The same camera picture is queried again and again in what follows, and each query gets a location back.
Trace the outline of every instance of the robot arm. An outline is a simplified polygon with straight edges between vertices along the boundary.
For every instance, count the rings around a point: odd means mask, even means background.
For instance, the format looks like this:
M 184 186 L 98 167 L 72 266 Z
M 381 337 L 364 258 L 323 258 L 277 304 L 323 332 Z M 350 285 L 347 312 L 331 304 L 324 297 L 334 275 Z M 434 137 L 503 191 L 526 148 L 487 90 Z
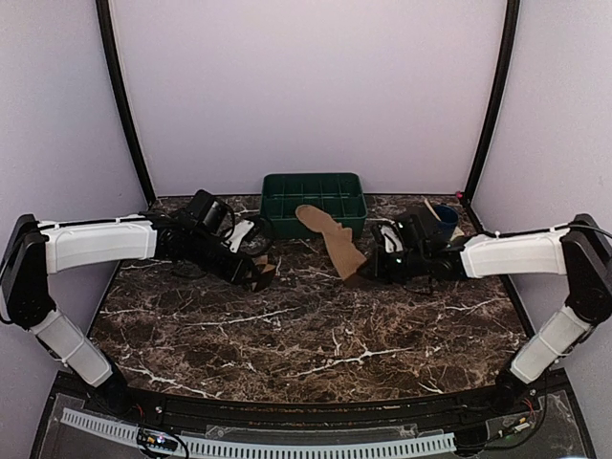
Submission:
M 582 214 L 551 229 L 484 233 L 449 242 L 426 208 L 412 208 L 373 229 L 378 247 L 361 273 L 387 282 L 406 282 L 419 275 L 441 279 L 515 273 L 567 275 L 570 294 L 564 305 L 497 378 L 495 405 L 505 411 L 527 384 L 612 315 L 612 248 L 598 229 L 591 216 Z
M 252 218 L 220 230 L 229 211 L 200 190 L 186 208 L 171 215 L 149 213 L 72 223 L 37 222 L 33 215 L 23 215 L 2 260 L 3 317 L 33 333 L 94 387 L 109 409 L 123 412 L 129 408 L 125 379 L 56 307 L 47 275 L 104 261 L 188 260 L 230 283 L 263 289 L 272 281 L 274 270 L 264 272 L 262 265 L 255 264 L 256 255 L 240 247 L 262 230 L 264 222 Z

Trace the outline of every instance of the black vertical pole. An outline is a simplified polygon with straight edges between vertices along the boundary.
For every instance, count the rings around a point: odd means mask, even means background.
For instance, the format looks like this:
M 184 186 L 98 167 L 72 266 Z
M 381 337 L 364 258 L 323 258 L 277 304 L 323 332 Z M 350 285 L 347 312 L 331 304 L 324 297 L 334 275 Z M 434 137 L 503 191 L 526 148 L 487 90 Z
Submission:
M 513 53 L 514 35 L 516 34 L 516 24 L 518 22 L 518 10 L 520 0 L 508 0 L 506 7 L 506 19 L 504 21 L 504 31 L 501 36 L 501 45 L 499 47 L 499 57 L 497 58 L 497 67 L 495 69 L 495 77 L 493 79 L 493 87 L 491 89 L 491 97 L 489 98 L 489 106 L 487 107 L 487 115 L 482 126 L 480 141 L 476 148 L 474 161 L 471 165 L 470 176 L 468 183 L 463 193 L 464 199 L 470 203 L 474 197 L 478 182 L 482 176 L 482 171 L 485 167 L 487 154 L 491 146 L 493 131 L 497 123 L 499 115 L 499 107 L 504 96 L 504 88 L 506 86 L 506 78 L 510 69 L 510 59 Z
M 115 43 L 115 35 L 113 34 L 113 21 L 111 19 L 110 6 L 108 0 L 96 0 L 98 9 L 99 31 L 102 36 L 102 45 L 104 47 L 104 55 L 106 56 L 106 65 L 108 67 L 108 75 L 111 78 L 111 85 L 115 93 L 115 103 L 119 111 L 121 125 L 123 126 L 123 134 L 127 140 L 127 146 L 130 150 L 132 162 L 136 168 L 136 174 L 141 183 L 144 198 L 149 205 L 155 202 L 155 190 L 151 183 L 144 156 L 142 155 L 141 145 L 136 135 L 136 127 L 132 120 L 132 112 L 127 100 L 127 93 L 123 85 L 123 77 L 121 75 L 121 67 L 119 55 L 117 54 L 117 44 Z

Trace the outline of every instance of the compartment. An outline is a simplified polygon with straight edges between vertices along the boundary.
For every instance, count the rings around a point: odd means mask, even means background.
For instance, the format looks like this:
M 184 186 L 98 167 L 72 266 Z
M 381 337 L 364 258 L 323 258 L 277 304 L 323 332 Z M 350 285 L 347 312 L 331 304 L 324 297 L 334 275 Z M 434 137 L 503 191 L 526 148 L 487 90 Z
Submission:
M 304 198 L 304 204 L 323 210 L 323 200 L 321 198 Z
M 282 218 L 283 216 L 282 198 L 263 199 L 261 201 L 261 209 L 259 213 L 261 213 L 262 215 L 266 215 L 271 220 L 273 220 L 274 218 Z
M 298 176 L 285 178 L 285 196 L 301 197 L 304 195 L 304 181 Z
M 285 198 L 283 202 L 282 218 L 295 218 L 297 220 L 297 217 L 295 216 L 295 210 L 302 204 L 304 204 L 304 200 L 302 198 Z
M 264 179 L 264 197 L 282 198 L 285 194 L 285 178 L 282 175 L 269 175 Z
M 361 195 L 361 183 L 357 175 L 345 174 L 344 177 L 339 179 L 339 183 L 342 197 L 356 198 Z
M 365 203 L 362 198 L 343 198 L 342 208 L 345 217 L 365 218 Z
M 321 177 L 321 194 L 323 197 L 340 197 L 340 183 L 336 174 L 330 174 L 328 177 Z
M 323 198 L 323 210 L 329 213 L 334 220 L 338 220 L 344 216 L 342 200 L 340 198 Z
M 304 179 L 304 196 L 309 198 L 321 197 L 321 183 L 319 180 Z

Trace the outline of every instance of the black metal frame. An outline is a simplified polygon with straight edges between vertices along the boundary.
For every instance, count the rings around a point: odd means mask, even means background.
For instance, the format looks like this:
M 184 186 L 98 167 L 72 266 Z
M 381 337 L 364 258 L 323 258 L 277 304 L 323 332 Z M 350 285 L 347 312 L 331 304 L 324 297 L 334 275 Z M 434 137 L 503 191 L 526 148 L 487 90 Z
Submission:
M 489 106 L 487 107 L 487 115 L 485 116 L 482 132 L 480 133 L 480 140 L 478 141 L 474 161 L 471 165 L 470 176 L 468 177 L 466 189 L 463 193 L 468 203 L 471 202 L 476 193 L 491 147 L 491 140 L 497 123 L 501 101 L 504 97 L 504 88 L 506 87 L 506 79 L 510 69 L 519 7 L 520 0 L 508 0 L 504 31 L 501 35 L 501 45 L 499 47 L 499 56 L 497 58 L 497 67 L 495 68 L 495 77 L 493 78 Z
M 538 391 L 545 389 L 544 381 L 534 383 Z M 160 394 L 134 389 L 134 395 L 143 407 L 148 424 L 174 433 L 182 430 L 206 432 L 207 426 L 241 426 L 281 430 L 328 430 L 367 428 L 375 426 L 405 426 L 417 424 L 420 431 L 442 429 L 461 432 L 482 428 L 492 411 L 466 411 L 458 406 L 482 406 L 491 397 L 493 387 L 483 387 L 448 395 L 435 395 L 410 399 L 359 404 L 259 404 Z M 579 427 L 580 438 L 588 457 L 595 457 L 593 444 L 580 412 L 578 401 L 565 370 L 552 371 L 546 386 L 548 393 L 565 390 Z M 57 394 L 80 398 L 85 409 L 108 414 L 88 397 L 83 382 L 75 375 L 59 372 L 47 399 L 31 452 L 36 459 L 44 439 L 47 424 Z M 137 423 L 139 418 L 128 419 Z
M 470 201 L 466 198 L 462 198 L 461 205 L 465 209 L 466 214 L 468 215 L 468 218 L 470 219 L 471 223 L 474 226 L 474 229 L 477 232 L 482 232 L 484 228 L 482 226 L 482 223 L 480 222 L 480 219 L 476 215 L 476 212 L 474 212 L 474 209 L 471 207 Z M 531 338 L 533 335 L 536 334 L 536 330 L 534 329 L 534 325 L 532 324 L 532 322 L 529 320 L 529 317 L 527 316 L 525 305 L 520 299 L 520 296 L 518 295 L 518 291 L 516 290 L 516 287 L 514 286 L 513 281 L 511 280 L 510 276 L 507 274 L 502 274 L 502 275 L 499 275 L 498 277 L 501 280 L 502 284 L 504 284 L 504 288 L 506 289 L 506 292 L 508 293 L 508 298 L 513 303 L 514 309 L 516 310 L 516 314 L 518 315 L 518 319 L 520 320 L 520 323 L 523 326 L 523 329 L 525 330 L 525 334 L 527 335 L 528 338 Z
M 136 126 L 132 119 L 130 104 L 125 92 L 108 0 L 96 0 L 96 8 L 98 10 L 99 32 L 102 37 L 104 55 L 106 56 L 106 66 L 108 67 L 108 75 L 111 78 L 113 93 L 115 93 L 115 103 L 117 104 L 121 125 L 123 126 L 123 134 L 130 150 L 132 163 L 136 168 L 136 174 L 141 183 L 142 193 L 144 193 L 147 203 L 151 205 L 156 200 L 155 190 L 153 189 L 151 177 L 144 162 L 144 155 L 142 154 L 141 144 L 138 140 Z
M 117 43 L 113 33 L 113 20 L 111 17 L 109 0 L 96 0 L 96 6 L 98 9 L 99 29 L 104 46 L 104 54 L 106 55 L 108 74 L 111 78 L 113 92 L 115 93 L 115 102 L 117 104 L 117 109 L 119 110 L 121 124 L 123 126 L 123 133 L 125 135 L 125 139 L 127 140 L 132 162 L 136 168 L 136 173 L 138 174 L 138 178 L 141 183 L 142 192 L 144 193 L 148 204 L 151 205 L 156 199 L 155 190 L 153 189 L 151 178 L 146 168 L 146 163 L 144 161 L 144 156 L 142 154 L 142 149 L 136 133 L 132 112 L 130 110 L 129 101 L 125 91 L 125 84 L 123 82 L 120 60 L 117 52 Z M 483 122 L 482 132 L 480 134 L 480 140 L 478 142 L 473 163 L 471 165 L 468 182 L 466 183 L 463 193 L 463 196 L 468 203 L 471 202 L 476 189 L 478 188 L 478 183 L 482 176 L 485 161 L 487 160 L 487 155 L 491 146 L 495 124 L 497 123 L 497 116 L 499 114 L 501 101 L 504 95 L 504 88 L 506 86 L 506 79 L 510 69 L 519 6 L 520 0 L 508 0 L 507 2 L 506 18 L 504 21 L 504 29 L 501 37 L 499 56 L 497 58 L 497 66 L 495 68 L 495 77 L 493 79 L 487 114 Z

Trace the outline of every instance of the white cable channel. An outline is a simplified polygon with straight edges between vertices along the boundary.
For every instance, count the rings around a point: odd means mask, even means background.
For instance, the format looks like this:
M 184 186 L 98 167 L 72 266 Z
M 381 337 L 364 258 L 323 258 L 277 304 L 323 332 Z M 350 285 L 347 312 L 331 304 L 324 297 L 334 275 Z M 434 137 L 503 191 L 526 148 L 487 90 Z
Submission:
M 129 447 L 138 446 L 138 428 L 127 423 L 109 421 L 70 408 L 64 408 L 61 423 Z M 180 437 L 187 444 L 190 457 L 194 459 L 403 459 L 456 450 L 453 433 L 392 442 L 300 447 L 219 442 L 188 435 Z M 178 447 L 173 456 L 185 457 L 185 453 Z

